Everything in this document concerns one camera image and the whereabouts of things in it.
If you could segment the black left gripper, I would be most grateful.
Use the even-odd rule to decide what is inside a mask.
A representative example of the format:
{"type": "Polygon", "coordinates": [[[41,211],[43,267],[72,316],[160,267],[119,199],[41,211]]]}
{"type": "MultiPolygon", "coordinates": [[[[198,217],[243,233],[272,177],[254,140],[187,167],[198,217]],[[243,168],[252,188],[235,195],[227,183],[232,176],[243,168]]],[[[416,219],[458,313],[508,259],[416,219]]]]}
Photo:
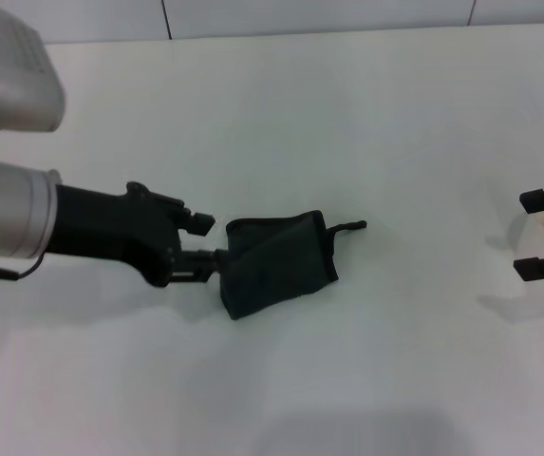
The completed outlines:
{"type": "Polygon", "coordinates": [[[205,237],[216,223],[181,199],[126,184],[122,195],[57,185],[57,214],[46,251],[125,263],[154,287],[206,283],[227,262],[227,251],[183,251],[178,229],[205,237]]]}

